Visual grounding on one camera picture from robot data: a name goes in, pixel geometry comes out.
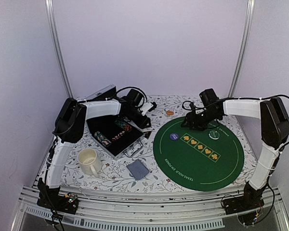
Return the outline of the purple small blind button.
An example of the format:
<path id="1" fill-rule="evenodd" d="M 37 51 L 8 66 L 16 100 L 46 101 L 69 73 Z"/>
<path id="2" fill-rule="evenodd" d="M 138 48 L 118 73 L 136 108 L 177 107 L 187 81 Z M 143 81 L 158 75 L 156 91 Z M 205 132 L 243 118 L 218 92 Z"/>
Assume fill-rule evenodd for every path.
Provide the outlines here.
<path id="1" fill-rule="evenodd" d="M 178 140 L 180 138 L 180 136 L 177 134 L 177 133 L 172 133 L 172 134 L 170 134 L 170 139 L 172 140 L 172 141 L 176 141 L 176 140 Z"/>

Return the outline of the orange big blind button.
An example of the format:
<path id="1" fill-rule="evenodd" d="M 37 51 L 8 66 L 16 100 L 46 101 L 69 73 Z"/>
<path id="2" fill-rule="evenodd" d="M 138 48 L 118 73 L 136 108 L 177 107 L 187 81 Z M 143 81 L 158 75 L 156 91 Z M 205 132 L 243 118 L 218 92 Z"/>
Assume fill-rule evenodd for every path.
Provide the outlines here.
<path id="1" fill-rule="evenodd" d="M 167 111 L 166 114 L 170 116 L 170 115 L 173 115 L 174 112 L 173 111 Z"/>

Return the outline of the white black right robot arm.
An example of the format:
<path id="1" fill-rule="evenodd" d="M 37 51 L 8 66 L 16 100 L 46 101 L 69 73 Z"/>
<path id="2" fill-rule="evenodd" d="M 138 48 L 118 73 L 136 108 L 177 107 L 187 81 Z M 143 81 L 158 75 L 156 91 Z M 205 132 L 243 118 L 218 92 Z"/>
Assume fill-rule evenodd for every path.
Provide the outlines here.
<path id="1" fill-rule="evenodd" d="M 268 181 L 275 171 L 280 154 L 289 145 L 289 115 L 282 98 L 285 94 L 265 98 L 228 97 L 219 98 L 213 89 L 200 93 L 202 107 L 189 101 L 187 114 L 181 124 L 183 128 L 204 131 L 213 120 L 222 120 L 224 116 L 243 116 L 260 120 L 262 149 L 256 168 L 244 187 L 239 205 L 244 210 L 257 204 L 262 193 L 268 187 Z"/>

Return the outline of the rear poker chip stack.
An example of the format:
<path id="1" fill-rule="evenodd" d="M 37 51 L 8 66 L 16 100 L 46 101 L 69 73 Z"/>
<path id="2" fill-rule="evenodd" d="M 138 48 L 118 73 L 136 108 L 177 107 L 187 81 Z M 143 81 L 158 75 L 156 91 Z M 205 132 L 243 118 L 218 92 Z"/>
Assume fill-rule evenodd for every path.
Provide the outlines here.
<path id="1" fill-rule="evenodd" d="M 132 130 L 131 125 L 129 125 L 127 122 L 123 120 L 116 119 L 115 124 L 125 132 L 130 132 Z"/>

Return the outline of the poker chip stack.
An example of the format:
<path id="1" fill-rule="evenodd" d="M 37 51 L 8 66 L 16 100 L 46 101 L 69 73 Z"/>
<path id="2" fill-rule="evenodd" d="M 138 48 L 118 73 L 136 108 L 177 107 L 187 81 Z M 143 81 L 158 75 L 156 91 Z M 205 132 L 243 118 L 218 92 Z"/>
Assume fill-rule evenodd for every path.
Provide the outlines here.
<path id="1" fill-rule="evenodd" d="M 101 132 L 96 131 L 93 136 L 104 147 L 108 147 L 111 145 L 111 141 L 105 135 L 103 135 Z"/>
<path id="2" fill-rule="evenodd" d="M 132 130 L 131 125 L 129 125 L 127 122 L 123 120 L 116 119 L 115 124 L 125 132 L 130 132 Z"/>

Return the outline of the clear glass dealer button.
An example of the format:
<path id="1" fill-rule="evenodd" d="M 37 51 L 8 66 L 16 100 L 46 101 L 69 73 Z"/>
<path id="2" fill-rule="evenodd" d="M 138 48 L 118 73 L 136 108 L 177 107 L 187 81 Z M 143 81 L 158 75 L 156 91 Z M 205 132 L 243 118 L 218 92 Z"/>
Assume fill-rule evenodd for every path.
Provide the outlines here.
<path id="1" fill-rule="evenodd" d="M 211 130 L 211 131 L 209 132 L 209 137 L 210 137 L 211 139 L 213 139 L 213 140 L 218 140 L 218 139 L 220 138 L 220 134 L 219 134 L 219 132 L 216 131 L 216 130 Z"/>

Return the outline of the green round poker mat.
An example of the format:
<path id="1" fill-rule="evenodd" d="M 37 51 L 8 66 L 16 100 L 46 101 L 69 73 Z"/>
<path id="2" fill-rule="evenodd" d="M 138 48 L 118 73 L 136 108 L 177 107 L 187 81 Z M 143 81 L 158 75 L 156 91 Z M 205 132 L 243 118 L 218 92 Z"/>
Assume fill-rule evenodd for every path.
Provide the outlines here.
<path id="1" fill-rule="evenodd" d="M 183 118 L 163 125 L 153 142 L 155 161 L 169 179 L 195 191 L 215 191 L 233 183 L 243 170 L 244 150 L 238 137 L 226 126 L 210 122 L 205 131 L 182 128 Z M 209 137 L 216 130 L 218 140 Z M 180 138 L 170 139 L 177 133 Z"/>

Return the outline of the front poker chip stack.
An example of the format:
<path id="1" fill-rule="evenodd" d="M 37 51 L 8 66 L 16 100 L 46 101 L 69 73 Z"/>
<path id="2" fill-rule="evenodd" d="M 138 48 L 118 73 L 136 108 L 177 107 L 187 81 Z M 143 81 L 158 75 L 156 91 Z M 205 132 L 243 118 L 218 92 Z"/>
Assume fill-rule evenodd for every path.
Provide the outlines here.
<path id="1" fill-rule="evenodd" d="M 93 136 L 104 147 L 108 147 L 111 145 L 111 141 L 105 135 L 103 135 L 101 132 L 96 131 Z"/>

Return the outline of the white floral tablecloth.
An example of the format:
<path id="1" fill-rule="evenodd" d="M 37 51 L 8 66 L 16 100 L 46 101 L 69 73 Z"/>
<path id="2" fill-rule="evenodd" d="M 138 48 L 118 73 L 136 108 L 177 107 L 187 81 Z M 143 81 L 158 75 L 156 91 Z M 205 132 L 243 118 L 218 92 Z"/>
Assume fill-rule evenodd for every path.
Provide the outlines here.
<path id="1" fill-rule="evenodd" d="M 121 193 L 178 193 L 187 192 L 189 189 L 179 185 L 169 179 L 158 167 L 154 160 L 153 138 L 158 129 L 172 119 L 179 118 L 186 114 L 182 109 L 182 103 L 186 100 L 193 100 L 197 106 L 200 106 L 200 99 L 196 96 L 149 96 L 149 100 L 157 103 L 157 108 L 151 115 L 153 132 L 150 138 L 142 140 L 143 148 L 133 157 L 123 156 L 114 160 L 106 154 L 98 144 L 90 137 L 89 132 L 84 131 L 83 138 L 74 145 L 68 154 L 66 163 L 61 175 L 61 187 L 77 188 L 83 190 L 114 191 Z M 167 111 L 173 111 L 173 115 L 167 115 Z M 94 148 L 100 152 L 102 169 L 99 172 L 100 178 L 85 175 L 77 161 L 77 154 L 83 148 Z M 141 160 L 149 169 L 147 174 L 141 180 L 135 180 L 127 169 L 127 165 L 135 160 Z"/>

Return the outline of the aluminium frame rail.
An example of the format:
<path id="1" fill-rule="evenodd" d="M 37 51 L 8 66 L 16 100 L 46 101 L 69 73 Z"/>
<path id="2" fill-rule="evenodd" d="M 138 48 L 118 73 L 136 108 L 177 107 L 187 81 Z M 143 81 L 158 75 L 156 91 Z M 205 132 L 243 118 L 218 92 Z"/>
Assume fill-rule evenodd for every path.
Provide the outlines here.
<path id="1" fill-rule="evenodd" d="M 223 199 L 242 187 L 212 192 L 111 192 L 62 187 L 79 197 L 74 215 L 63 214 L 65 230 L 97 231 L 289 231 L 289 217 L 278 188 L 263 193 L 264 207 L 255 225 L 242 225 L 239 213 L 226 214 Z"/>

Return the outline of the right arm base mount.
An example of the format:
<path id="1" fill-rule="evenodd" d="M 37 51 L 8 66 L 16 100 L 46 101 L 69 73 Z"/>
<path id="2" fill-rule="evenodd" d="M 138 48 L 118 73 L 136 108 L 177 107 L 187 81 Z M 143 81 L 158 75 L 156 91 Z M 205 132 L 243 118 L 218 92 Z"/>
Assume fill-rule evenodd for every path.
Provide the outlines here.
<path id="1" fill-rule="evenodd" d="M 261 195 L 254 195 L 250 192 L 245 192 L 242 196 L 234 197 L 227 195 L 227 198 L 221 200 L 221 206 L 226 214 L 240 213 L 264 206 L 264 201 Z"/>

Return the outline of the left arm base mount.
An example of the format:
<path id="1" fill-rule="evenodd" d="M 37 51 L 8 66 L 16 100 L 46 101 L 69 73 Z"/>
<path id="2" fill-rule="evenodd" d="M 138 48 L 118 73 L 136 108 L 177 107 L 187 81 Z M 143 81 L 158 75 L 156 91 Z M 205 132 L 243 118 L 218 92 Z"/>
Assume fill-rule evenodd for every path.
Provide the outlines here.
<path id="1" fill-rule="evenodd" d="M 79 200 L 72 199 L 69 196 L 61 196 L 56 192 L 40 192 L 37 205 L 51 209 L 54 212 L 64 212 L 75 215 L 78 209 Z"/>

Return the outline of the right aluminium post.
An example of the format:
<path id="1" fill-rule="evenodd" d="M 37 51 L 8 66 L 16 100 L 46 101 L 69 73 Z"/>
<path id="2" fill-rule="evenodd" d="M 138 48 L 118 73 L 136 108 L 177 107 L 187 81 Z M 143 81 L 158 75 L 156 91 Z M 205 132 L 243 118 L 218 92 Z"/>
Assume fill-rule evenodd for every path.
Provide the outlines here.
<path id="1" fill-rule="evenodd" d="M 251 30 L 252 21 L 253 21 L 254 8 L 255 8 L 255 0 L 248 0 L 239 54 L 238 54 L 238 58 L 236 61 L 234 75 L 233 75 L 230 89 L 229 89 L 228 96 L 227 96 L 230 98 L 234 96 L 235 91 L 236 91 L 236 87 L 237 87 L 238 82 L 239 82 L 240 72 L 242 69 L 242 65 L 243 65 L 243 61 L 244 61 L 244 57 L 245 57 L 245 52 L 246 52 L 246 48 L 247 48 L 248 40 L 249 40 L 249 36 L 250 36 L 250 30 Z"/>

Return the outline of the aluminium post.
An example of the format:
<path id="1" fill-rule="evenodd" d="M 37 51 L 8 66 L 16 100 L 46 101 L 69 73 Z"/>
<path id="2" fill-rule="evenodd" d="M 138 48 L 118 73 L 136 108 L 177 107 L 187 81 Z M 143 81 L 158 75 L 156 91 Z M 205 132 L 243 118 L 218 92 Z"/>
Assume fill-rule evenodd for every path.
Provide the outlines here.
<path id="1" fill-rule="evenodd" d="M 61 46 L 60 46 L 60 41 L 59 41 L 59 36 L 58 36 L 58 31 L 57 31 L 57 26 L 56 26 L 56 20 L 55 20 L 55 14 L 54 14 L 54 8 L 53 8 L 53 1 L 45 0 L 45 6 L 46 6 L 46 13 L 47 13 L 50 32 L 51 32 L 51 37 L 53 40 L 55 56 L 56 56 L 59 70 L 61 73 L 63 86 L 65 88 L 67 96 L 73 98 L 74 96 L 73 96 L 72 88 L 71 88 L 70 81 L 66 72 L 66 66 L 65 66 L 64 58 L 63 58 L 62 51 L 61 51 Z"/>
<path id="2" fill-rule="evenodd" d="M 238 82 L 239 82 L 240 72 L 242 69 L 242 65 L 243 65 L 243 61 L 244 61 L 244 57 L 245 57 L 245 52 L 246 52 L 246 48 L 247 48 L 248 40 L 249 40 L 249 36 L 250 36 L 250 30 L 251 30 L 252 21 L 253 21 L 254 8 L 255 8 L 255 0 L 248 0 L 239 54 L 238 54 L 238 58 L 236 61 L 234 75 L 233 75 L 230 89 L 229 89 L 228 96 L 227 96 L 230 98 L 234 96 L 235 91 L 236 91 L 236 87 L 237 87 Z"/>

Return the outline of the left aluminium post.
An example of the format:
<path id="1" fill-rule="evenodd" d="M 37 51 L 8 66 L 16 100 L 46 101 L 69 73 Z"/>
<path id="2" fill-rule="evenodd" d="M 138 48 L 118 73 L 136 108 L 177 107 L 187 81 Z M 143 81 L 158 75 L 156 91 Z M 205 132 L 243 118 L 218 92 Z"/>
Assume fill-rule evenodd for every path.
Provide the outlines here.
<path id="1" fill-rule="evenodd" d="M 50 32 L 51 32 L 51 37 L 53 40 L 55 56 L 56 56 L 59 70 L 61 73 L 63 86 L 65 88 L 67 96 L 73 98 L 74 96 L 73 96 L 72 88 L 71 88 L 70 81 L 66 72 L 66 66 L 65 66 L 64 58 L 63 58 L 62 51 L 61 51 L 61 46 L 60 46 L 60 41 L 59 41 L 59 36 L 58 36 L 58 31 L 57 31 L 57 26 L 56 26 L 56 20 L 55 20 L 55 14 L 54 14 L 54 8 L 53 8 L 53 1 L 45 0 L 45 6 L 46 6 L 46 13 L 47 13 Z"/>

